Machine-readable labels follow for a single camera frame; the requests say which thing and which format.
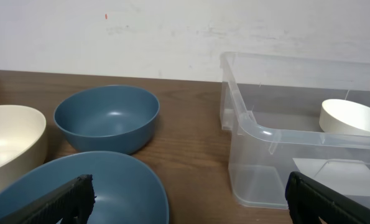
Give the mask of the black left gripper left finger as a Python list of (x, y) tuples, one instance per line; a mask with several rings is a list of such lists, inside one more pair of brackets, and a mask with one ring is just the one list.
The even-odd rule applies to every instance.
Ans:
[(0, 224), (87, 224), (95, 204), (91, 174), (80, 175), (26, 206)]

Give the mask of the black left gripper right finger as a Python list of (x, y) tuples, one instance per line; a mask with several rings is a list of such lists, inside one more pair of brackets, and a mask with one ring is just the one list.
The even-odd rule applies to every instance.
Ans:
[(297, 171), (289, 175), (285, 199), (294, 224), (370, 224), (369, 208)]

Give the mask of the white label in container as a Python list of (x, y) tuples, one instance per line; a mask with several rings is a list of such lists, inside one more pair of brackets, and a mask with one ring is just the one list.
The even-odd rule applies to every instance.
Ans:
[(370, 169), (361, 161), (295, 158), (298, 170), (343, 195), (370, 197)]

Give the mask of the clear plastic storage container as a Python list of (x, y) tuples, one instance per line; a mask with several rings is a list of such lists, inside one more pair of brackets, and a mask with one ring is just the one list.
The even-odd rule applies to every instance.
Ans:
[[(244, 206), (287, 208), (295, 158), (344, 159), (370, 169), (370, 136), (324, 132), (321, 103), (370, 107), (370, 63), (225, 52), (220, 120), (231, 132), (229, 178)], [(345, 195), (370, 208), (370, 197)]]

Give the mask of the small cream bowl in container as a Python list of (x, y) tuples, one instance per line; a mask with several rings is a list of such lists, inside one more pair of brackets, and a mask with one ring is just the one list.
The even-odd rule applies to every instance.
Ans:
[(319, 125), (326, 133), (370, 136), (370, 107), (348, 100), (325, 100)]

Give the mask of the near dark blue bowl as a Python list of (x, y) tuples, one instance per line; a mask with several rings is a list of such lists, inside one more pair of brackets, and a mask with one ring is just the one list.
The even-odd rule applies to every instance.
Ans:
[(140, 160), (92, 151), (50, 161), (0, 192), (0, 218), (82, 174), (93, 176), (89, 223), (168, 223), (169, 203), (158, 176)]

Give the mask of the dark blue bowl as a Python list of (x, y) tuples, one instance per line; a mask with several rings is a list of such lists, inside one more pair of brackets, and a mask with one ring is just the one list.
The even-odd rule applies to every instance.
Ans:
[(108, 85), (80, 91), (62, 101), (53, 120), (79, 152), (133, 154), (154, 136), (157, 97), (136, 86)]
[(82, 174), (93, 176), (89, 223), (168, 223), (169, 203), (158, 176), (140, 160), (92, 151), (50, 161), (0, 192), (0, 218)]

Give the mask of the large cream bowl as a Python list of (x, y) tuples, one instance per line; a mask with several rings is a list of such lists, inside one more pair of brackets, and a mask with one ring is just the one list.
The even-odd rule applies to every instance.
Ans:
[(0, 192), (44, 163), (46, 128), (47, 120), (39, 110), (0, 105)]

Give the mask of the far dark blue bowl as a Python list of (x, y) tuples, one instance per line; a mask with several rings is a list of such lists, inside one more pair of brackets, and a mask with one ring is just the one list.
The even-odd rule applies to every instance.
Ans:
[(62, 101), (53, 120), (79, 152), (133, 154), (154, 136), (157, 97), (136, 86), (108, 85), (80, 91)]

